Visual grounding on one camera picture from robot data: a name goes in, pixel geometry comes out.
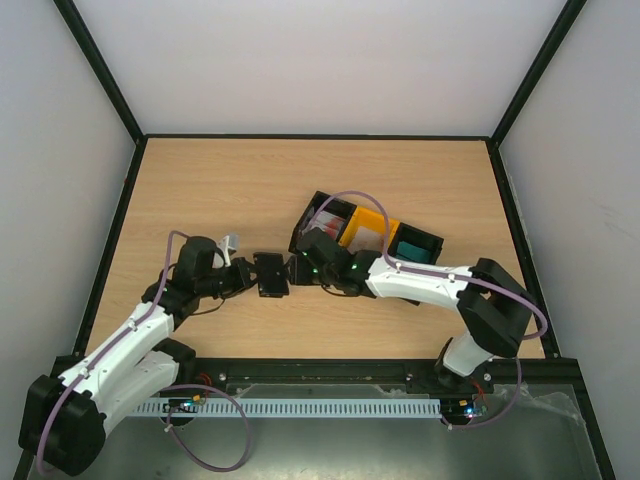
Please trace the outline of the black leather card holder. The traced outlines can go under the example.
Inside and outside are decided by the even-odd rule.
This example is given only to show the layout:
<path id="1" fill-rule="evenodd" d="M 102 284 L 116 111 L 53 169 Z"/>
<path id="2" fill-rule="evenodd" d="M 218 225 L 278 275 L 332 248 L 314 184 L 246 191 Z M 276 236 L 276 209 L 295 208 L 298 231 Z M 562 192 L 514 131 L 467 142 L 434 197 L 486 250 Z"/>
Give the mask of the black leather card holder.
<path id="1" fill-rule="evenodd" d="M 283 298 L 289 295 L 289 283 L 284 257 L 280 253 L 257 252 L 254 254 L 259 296 Z"/>

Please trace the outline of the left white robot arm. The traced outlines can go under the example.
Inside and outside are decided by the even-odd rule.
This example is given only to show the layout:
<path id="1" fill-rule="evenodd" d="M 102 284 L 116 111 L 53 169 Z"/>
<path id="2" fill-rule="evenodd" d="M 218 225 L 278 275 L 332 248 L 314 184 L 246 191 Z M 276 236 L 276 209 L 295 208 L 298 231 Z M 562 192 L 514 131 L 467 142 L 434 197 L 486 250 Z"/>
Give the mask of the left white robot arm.
<path id="1" fill-rule="evenodd" d="M 234 255 L 237 243 L 234 234 L 186 237 L 114 333 L 71 367 L 30 385 L 18 444 L 40 474 L 83 473 L 115 427 L 155 394 L 215 390 L 195 378 L 195 351 L 171 336 L 202 299 L 225 301 L 253 286 L 251 264 Z"/>

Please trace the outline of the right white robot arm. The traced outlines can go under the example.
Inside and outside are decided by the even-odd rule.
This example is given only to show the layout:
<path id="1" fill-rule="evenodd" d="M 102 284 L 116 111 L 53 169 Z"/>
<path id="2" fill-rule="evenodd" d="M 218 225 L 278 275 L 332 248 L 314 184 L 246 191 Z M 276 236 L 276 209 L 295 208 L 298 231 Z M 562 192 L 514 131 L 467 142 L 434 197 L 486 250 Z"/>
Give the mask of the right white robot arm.
<path id="1" fill-rule="evenodd" d="M 434 366 L 434 380 L 455 392 L 496 357 L 514 358 L 535 306 L 530 295 L 497 262 L 442 267 L 400 260 L 375 250 L 355 253 L 313 228 L 292 248 L 294 285 L 333 287 L 348 297 L 400 298 L 457 312 L 465 331 L 449 339 Z"/>

